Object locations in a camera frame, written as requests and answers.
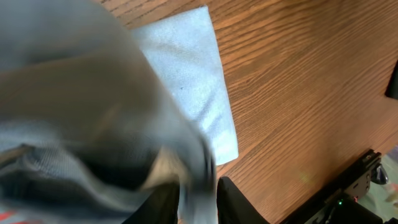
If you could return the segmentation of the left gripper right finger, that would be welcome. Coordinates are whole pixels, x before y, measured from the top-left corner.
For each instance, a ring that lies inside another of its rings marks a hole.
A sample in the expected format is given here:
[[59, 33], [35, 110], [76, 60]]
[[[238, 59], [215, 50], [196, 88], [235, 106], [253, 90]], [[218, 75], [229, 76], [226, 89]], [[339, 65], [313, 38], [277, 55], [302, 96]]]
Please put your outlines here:
[[219, 224], [269, 224], [229, 177], [218, 179], [216, 202]]

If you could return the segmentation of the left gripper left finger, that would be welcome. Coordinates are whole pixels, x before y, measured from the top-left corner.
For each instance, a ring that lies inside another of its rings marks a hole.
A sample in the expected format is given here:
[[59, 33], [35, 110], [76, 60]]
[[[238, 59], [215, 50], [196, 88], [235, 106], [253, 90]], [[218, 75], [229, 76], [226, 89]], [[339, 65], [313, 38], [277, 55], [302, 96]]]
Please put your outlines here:
[[179, 196], [178, 184], [161, 185], [123, 224], [177, 224]]

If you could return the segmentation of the light blue t-shirt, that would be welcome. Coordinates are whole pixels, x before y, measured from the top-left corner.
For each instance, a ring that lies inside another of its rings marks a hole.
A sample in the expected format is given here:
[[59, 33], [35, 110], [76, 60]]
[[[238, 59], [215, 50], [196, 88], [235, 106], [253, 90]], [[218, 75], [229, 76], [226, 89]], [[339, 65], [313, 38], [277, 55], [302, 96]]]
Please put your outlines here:
[[94, 1], [1, 2], [2, 223], [123, 223], [164, 184], [217, 223], [237, 156], [206, 6], [128, 30]]

